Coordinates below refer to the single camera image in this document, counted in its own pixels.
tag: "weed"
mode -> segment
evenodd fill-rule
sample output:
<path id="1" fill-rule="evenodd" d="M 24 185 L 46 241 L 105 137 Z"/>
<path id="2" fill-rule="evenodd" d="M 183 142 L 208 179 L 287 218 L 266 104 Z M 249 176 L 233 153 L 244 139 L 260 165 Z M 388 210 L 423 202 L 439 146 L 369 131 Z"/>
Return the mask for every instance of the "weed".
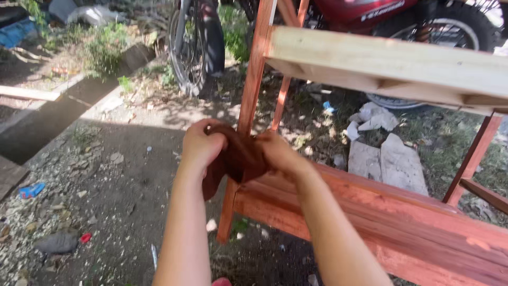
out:
<path id="1" fill-rule="evenodd" d="M 122 52 L 127 47 L 125 25 L 110 23 L 96 27 L 85 44 L 85 70 L 92 77 L 106 78 L 118 72 Z"/>
<path id="2" fill-rule="evenodd" d="M 249 60 L 249 51 L 245 43 L 248 22 L 242 10 L 232 6 L 221 5 L 218 9 L 220 23 L 223 27 L 224 44 L 233 57 L 240 62 Z"/>
<path id="3" fill-rule="evenodd" d="M 123 76 L 118 78 L 118 84 L 122 87 L 125 93 L 131 93 L 134 91 L 134 87 L 132 86 L 132 81 L 130 78 Z"/>
<path id="4" fill-rule="evenodd" d="M 170 65 L 166 65 L 164 67 L 164 73 L 161 77 L 162 85 L 164 86 L 172 86 L 176 83 L 175 75 L 173 74 L 173 69 Z"/>

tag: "cloth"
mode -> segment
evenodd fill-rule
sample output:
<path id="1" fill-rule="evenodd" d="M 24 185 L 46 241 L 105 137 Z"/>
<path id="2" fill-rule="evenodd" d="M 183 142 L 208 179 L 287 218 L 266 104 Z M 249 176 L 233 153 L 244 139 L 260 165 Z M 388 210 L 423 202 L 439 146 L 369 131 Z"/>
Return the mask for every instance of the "cloth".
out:
<path id="1" fill-rule="evenodd" d="M 226 124 L 215 125 L 205 133 L 222 133 L 228 140 L 228 147 L 219 153 L 206 170 L 202 185 L 205 201 L 215 195 L 224 175 L 237 183 L 245 183 L 266 173 L 268 165 L 263 152 L 256 147 L 252 137 L 244 138 Z"/>

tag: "light wooden board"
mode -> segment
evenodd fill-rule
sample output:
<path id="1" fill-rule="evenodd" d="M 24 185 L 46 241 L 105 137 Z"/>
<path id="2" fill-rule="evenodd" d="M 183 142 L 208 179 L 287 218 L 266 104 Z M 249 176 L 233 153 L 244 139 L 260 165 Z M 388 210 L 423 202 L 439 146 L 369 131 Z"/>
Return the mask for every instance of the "light wooden board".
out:
<path id="1" fill-rule="evenodd" d="M 6 87 L 4 85 L 0 85 L 0 95 L 2 94 L 13 97 L 46 100 L 46 101 L 55 101 L 60 97 L 60 92 L 44 92 L 38 90 Z"/>
<path id="2" fill-rule="evenodd" d="M 273 26 L 267 63 L 285 75 L 435 104 L 491 110 L 508 99 L 508 59 L 466 49 Z M 471 96 L 488 96 L 478 106 Z"/>
<path id="3" fill-rule="evenodd" d="M 28 174 L 28 170 L 0 156 L 0 201 Z"/>

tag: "grass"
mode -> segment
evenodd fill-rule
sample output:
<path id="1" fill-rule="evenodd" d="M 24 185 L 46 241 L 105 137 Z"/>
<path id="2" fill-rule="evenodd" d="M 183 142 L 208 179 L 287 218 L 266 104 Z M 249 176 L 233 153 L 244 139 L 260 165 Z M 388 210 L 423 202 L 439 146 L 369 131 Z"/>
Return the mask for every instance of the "grass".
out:
<path id="1" fill-rule="evenodd" d="M 248 21 L 245 12 L 229 5 L 218 8 L 220 23 L 224 33 L 226 50 L 239 62 L 249 60 L 249 50 L 245 43 Z"/>

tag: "trash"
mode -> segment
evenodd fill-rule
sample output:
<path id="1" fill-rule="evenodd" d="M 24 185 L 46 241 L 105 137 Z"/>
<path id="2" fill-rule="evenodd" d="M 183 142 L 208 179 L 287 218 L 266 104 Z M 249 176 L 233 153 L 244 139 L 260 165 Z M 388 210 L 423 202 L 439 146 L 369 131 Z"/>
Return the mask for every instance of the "trash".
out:
<path id="1" fill-rule="evenodd" d="M 88 224 L 96 224 L 98 223 L 99 221 L 97 220 L 97 218 L 95 217 L 95 215 L 92 215 L 91 218 L 89 218 L 88 220 Z"/>
<path id="2" fill-rule="evenodd" d="M 346 157 L 343 154 L 333 155 L 333 164 L 337 169 L 345 171 L 347 166 Z"/>
<path id="3" fill-rule="evenodd" d="M 80 191 L 80 192 L 78 192 L 78 197 L 82 198 L 86 195 L 86 193 L 87 193 L 87 191 Z"/>
<path id="4" fill-rule="evenodd" d="M 19 189 L 19 196 L 21 198 L 36 197 L 46 186 L 45 183 L 36 183 L 31 187 L 24 187 Z"/>
<path id="5" fill-rule="evenodd" d="M 153 266 L 155 267 L 155 270 L 157 270 L 157 250 L 153 244 L 150 248 L 152 249 Z"/>
<path id="6" fill-rule="evenodd" d="M 78 236 L 68 232 L 57 232 L 40 239 L 35 243 L 35 249 L 44 253 L 69 253 L 78 246 Z"/>
<path id="7" fill-rule="evenodd" d="M 111 161 L 113 161 L 114 164 L 118 165 L 123 162 L 123 155 L 120 154 L 120 152 L 116 152 L 111 154 L 111 157 L 109 157 Z"/>
<path id="8" fill-rule="evenodd" d="M 319 283 L 317 280 L 318 279 L 315 274 L 310 274 L 309 277 L 307 278 L 307 281 L 309 281 L 310 285 L 312 285 L 312 286 L 319 286 Z"/>
<path id="9" fill-rule="evenodd" d="M 328 113 L 334 113 L 335 111 L 337 111 L 336 108 L 332 107 L 332 104 L 330 103 L 330 101 L 325 101 L 323 103 L 323 108 L 325 109 L 325 112 L 328 112 Z"/>
<path id="10" fill-rule="evenodd" d="M 215 219 L 210 218 L 210 220 L 206 223 L 206 232 L 212 232 L 217 229 L 217 223 Z"/>
<path id="11" fill-rule="evenodd" d="M 109 22 L 123 22 L 125 17 L 118 12 L 112 12 L 100 5 L 76 8 L 67 18 L 67 24 L 77 22 L 79 19 L 94 26 L 106 25 Z"/>
<path id="12" fill-rule="evenodd" d="M 355 113 L 349 117 L 351 122 L 365 122 L 360 127 L 359 131 L 379 129 L 383 127 L 387 131 L 392 131 L 399 121 L 397 118 L 384 107 L 380 107 L 373 102 L 365 103 L 360 112 Z"/>
<path id="13" fill-rule="evenodd" d="M 91 233 L 86 233 L 82 237 L 79 238 L 79 241 L 81 243 L 87 243 L 88 241 L 90 241 L 90 238 L 92 238 L 92 234 Z"/>
<path id="14" fill-rule="evenodd" d="M 358 123 L 355 122 L 355 121 L 352 121 L 349 126 L 346 128 L 346 136 L 351 140 L 351 141 L 356 141 L 356 139 L 358 139 L 358 137 L 360 137 L 358 135 Z"/>

